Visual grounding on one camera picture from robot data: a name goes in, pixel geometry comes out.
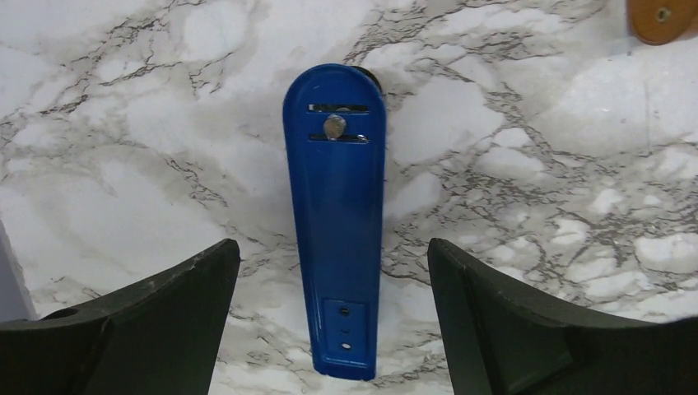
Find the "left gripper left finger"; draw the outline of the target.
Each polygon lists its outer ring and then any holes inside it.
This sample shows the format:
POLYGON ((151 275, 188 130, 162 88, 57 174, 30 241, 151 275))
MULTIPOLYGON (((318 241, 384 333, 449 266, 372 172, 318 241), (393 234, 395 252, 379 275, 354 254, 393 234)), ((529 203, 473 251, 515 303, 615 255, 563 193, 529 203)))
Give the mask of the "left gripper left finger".
POLYGON ((99 298, 3 323, 2 393, 208 393, 239 267, 224 239, 99 298))

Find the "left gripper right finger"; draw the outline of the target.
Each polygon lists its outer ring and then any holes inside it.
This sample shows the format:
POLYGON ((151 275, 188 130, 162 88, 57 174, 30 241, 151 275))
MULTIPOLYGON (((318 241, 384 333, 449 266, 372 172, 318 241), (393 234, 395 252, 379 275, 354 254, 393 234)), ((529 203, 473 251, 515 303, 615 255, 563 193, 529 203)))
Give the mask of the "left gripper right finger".
POLYGON ((694 394, 697 320, 588 309, 497 271, 445 239, 427 252, 457 394, 694 394))

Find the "blue stapler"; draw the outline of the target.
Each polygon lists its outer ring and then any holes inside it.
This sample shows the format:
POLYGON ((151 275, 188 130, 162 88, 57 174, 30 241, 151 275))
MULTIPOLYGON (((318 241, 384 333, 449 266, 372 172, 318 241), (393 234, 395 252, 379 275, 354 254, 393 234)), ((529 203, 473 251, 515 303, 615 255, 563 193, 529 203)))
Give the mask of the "blue stapler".
POLYGON ((387 110, 363 67, 300 74, 282 108, 297 248, 314 368, 376 374, 387 110))

